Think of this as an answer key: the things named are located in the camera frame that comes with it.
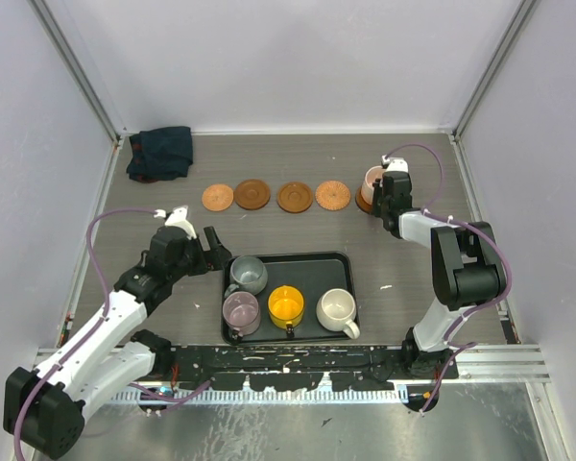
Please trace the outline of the black serving tray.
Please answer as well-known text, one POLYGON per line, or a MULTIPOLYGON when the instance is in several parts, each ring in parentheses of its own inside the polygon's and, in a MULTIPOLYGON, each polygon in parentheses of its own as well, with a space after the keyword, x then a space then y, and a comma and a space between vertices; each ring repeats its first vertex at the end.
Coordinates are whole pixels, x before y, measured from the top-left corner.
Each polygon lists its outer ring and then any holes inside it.
POLYGON ((235 346, 355 340, 349 259, 340 252, 239 256, 224 269, 221 332, 235 346))

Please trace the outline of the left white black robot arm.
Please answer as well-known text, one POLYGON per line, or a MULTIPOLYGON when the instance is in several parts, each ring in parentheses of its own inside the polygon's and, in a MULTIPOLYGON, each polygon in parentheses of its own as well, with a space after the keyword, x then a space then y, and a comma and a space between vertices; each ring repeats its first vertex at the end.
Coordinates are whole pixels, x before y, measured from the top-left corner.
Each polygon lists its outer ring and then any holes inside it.
POLYGON ((3 427, 16 459, 28 445, 51 459, 64 456, 107 400, 133 381, 162 380, 175 366, 170 341, 140 329, 184 277, 222 270, 231 257, 216 230, 209 247, 184 225, 153 235, 136 265, 121 275, 99 311, 60 349, 32 370, 16 368, 5 386, 3 427))

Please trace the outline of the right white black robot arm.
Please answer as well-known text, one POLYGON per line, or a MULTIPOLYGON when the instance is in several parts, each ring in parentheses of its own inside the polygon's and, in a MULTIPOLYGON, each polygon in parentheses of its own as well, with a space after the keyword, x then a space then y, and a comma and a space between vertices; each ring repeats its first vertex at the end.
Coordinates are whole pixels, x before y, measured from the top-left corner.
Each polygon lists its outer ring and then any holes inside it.
POLYGON ((431 256, 435 298, 406 333, 400 351, 405 373, 422 378, 449 356, 468 317, 507 293, 510 276, 491 225, 436 218, 413 207, 407 172, 387 171, 374 182, 372 214, 394 237, 423 246, 431 256))

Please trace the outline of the pink ceramic mug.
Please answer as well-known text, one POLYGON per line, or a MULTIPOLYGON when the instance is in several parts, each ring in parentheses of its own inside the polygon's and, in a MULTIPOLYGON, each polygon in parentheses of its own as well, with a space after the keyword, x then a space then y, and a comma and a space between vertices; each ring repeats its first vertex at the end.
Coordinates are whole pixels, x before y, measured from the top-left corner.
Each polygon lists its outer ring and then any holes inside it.
POLYGON ((374 183, 376 180, 381 179, 385 168, 383 166, 373 166, 365 174, 360 187, 360 195, 362 200, 368 204, 372 204, 374 183))

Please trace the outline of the lilac ceramic mug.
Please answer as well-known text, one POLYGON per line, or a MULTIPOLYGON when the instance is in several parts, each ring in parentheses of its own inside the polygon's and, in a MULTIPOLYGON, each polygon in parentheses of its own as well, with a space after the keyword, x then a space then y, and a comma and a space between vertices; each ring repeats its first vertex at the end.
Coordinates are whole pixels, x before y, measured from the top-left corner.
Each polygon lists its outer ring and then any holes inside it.
POLYGON ((254 334, 261 323, 258 300, 245 291, 230 294, 223 303, 222 314, 231 342, 240 342, 245 336, 254 334))

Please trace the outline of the dark blue folded cloth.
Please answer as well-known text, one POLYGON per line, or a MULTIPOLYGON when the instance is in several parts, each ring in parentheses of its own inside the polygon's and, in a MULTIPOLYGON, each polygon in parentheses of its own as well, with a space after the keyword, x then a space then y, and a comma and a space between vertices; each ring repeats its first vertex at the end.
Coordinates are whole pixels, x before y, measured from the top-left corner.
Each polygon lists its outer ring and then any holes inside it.
POLYGON ((191 129, 186 126, 142 131, 129 137, 132 159, 126 172, 135 182, 186 178, 194 163, 191 129))

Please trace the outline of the grey ceramic mug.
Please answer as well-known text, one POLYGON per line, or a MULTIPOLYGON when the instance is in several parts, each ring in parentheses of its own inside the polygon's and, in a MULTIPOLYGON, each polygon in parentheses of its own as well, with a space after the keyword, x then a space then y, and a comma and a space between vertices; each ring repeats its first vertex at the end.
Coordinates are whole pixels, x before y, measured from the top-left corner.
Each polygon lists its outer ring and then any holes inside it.
POLYGON ((228 274, 229 284, 225 290, 225 297, 237 291, 258 295, 265 289, 268 282, 265 264, 258 257, 251 255, 235 258, 229 267, 228 274))

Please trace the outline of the woven rattan coaster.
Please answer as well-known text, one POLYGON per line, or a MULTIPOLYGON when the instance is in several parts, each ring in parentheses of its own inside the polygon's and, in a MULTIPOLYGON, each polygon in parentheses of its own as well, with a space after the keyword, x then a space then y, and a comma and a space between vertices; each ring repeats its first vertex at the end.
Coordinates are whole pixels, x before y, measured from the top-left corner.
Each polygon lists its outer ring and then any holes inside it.
POLYGON ((315 197, 322 208, 338 211, 349 204, 351 194, 343 182, 325 181, 317 187, 315 197))
POLYGON ((210 211, 219 212, 228 209, 233 203, 233 189, 222 183, 206 188, 202 195, 203 206, 210 211))

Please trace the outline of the aluminium frame rail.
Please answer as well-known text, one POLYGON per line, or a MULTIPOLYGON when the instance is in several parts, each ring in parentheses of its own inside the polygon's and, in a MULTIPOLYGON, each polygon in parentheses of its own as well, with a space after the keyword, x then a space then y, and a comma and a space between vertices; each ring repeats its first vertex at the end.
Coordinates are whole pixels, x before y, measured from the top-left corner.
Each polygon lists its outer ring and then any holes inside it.
MULTIPOLYGON (((172 349, 163 354, 166 361, 162 365, 154 364, 151 356, 145 352, 136 352, 132 358, 128 358, 123 349, 111 351, 108 357, 101 359, 96 365, 83 365, 80 360, 71 358, 50 380, 53 383, 62 382, 68 390, 74 392, 81 392, 87 386, 99 382, 103 377, 118 378, 119 380, 130 377, 140 383, 160 382, 177 386, 174 380, 170 382, 139 380, 149 372, 158 371, 167 365, 172 349)), ((540 349, 536 346, 520 345, 482 346, 461 352, 449 367, 443 366, 439 376, 444 379, 444 382, 450 384, 545 382, 549 378, 540 349)), ((430 388, 435 380, 431 382, 396 380, 394 388, 400 384, 422 385, 425 388, 430 388)), ((328 377, 323 378, 319 387, 324 385, 331 387, 328 377)))

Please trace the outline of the yellow ceramic mug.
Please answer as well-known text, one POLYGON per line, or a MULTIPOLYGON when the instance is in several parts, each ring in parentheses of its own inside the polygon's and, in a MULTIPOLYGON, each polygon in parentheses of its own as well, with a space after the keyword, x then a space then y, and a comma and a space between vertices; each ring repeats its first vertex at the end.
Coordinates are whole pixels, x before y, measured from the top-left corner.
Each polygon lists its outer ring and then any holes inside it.
POLYGON ((295 329, 303 318, 304 310, 304 297, 294 286, 281 285, 269 296, 270 319, 277 328, 286 333, 289 339, 295 337, 295 329))

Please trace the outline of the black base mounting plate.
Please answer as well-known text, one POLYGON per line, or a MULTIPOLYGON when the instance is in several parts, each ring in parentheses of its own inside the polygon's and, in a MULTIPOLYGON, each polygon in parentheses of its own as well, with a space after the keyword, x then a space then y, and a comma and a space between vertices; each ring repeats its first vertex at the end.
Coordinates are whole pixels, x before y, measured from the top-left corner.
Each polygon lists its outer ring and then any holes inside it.
POLYGON ((184 390, 208 381, 219 391, 249 384, 256 392, 286 392, 314 390, 328 377, 334 392, 392 390, 396 380, 435 380, 449 357, 423 353, 410 363, 406 352, 388 346, 187 346, 173 348, 167 365, 139 380, 174 380, 184 390))

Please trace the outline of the brown wooden saucer coaster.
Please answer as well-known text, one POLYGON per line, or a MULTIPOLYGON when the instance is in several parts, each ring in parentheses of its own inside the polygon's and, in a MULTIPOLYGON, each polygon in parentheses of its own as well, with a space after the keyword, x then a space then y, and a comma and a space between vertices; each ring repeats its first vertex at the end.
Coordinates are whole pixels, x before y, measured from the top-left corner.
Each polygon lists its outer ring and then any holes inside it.
POLYGON ((240 182, 234 190, 234 201, 245 210, 258 210, 268 204, 271 189, 268 184, 259 179, 249 179, 240 182))
POLYGON ((313 192, 303 182, 288 182, 277 192, 277 204, 289 213, 302 213, 309 209, 313 203, 313 192))
POLYGON ((372 205, 369 204, 362 195, 362 188, 359 187, 355 193, 355 203, 365 213, 372 214, 372 205))

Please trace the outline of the cream ceramic mug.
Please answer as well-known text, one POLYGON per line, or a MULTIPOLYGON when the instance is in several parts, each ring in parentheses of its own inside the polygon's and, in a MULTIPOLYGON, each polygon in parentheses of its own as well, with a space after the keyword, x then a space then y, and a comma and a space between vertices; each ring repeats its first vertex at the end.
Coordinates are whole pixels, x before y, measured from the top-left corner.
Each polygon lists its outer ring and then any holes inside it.
POLYGON ((344 289, 333 288, 318 300, 318 322, 327 330, 343 332, 349 339, 358 339, 361 331, 356 324, 357 306, 353 296, 344 289))

